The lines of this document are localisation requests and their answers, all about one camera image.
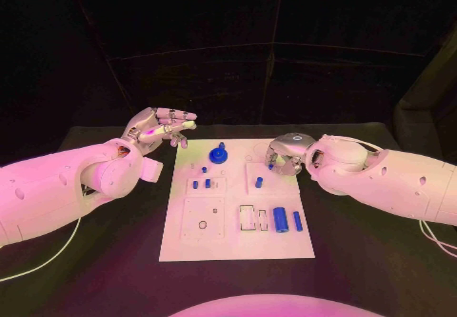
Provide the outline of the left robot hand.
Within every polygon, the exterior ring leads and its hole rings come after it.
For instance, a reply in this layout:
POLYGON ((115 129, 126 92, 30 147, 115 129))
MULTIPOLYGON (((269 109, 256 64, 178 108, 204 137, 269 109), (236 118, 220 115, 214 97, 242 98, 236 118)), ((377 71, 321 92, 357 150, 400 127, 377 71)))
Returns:
POLYGON ((145 108, 128 121, 121 138, 139 150, 141 155, 149 154, 164 140, 172 147, 187 148, 187 140, 181 134, 194 129, 197 115, 191 112, 168 108, 145 108))

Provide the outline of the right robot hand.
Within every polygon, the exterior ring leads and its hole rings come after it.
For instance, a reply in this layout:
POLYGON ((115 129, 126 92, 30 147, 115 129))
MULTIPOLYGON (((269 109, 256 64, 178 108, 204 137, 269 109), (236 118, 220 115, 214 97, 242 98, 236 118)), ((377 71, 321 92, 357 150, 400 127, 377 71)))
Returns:
POLYGON ((301 171, 306 150, 315 140, 302 133, 285 133, 269 143, 265 166, 276 174, 294 176, 301 171))

